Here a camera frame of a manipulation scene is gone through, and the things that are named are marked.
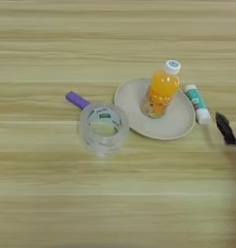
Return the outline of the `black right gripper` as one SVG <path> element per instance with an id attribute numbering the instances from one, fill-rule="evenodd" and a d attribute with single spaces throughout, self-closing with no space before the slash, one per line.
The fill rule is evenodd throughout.
<path id="1" fill-rule="evenodd" d="M 229 126 L 228 119 L 221 113 L 216 113 L 216 123 L 219 128 L 221 134 L 223 135 L 224 141 L 226 145 L 236 146 L 236 139 L 233 135 L 233 131 Z"/>

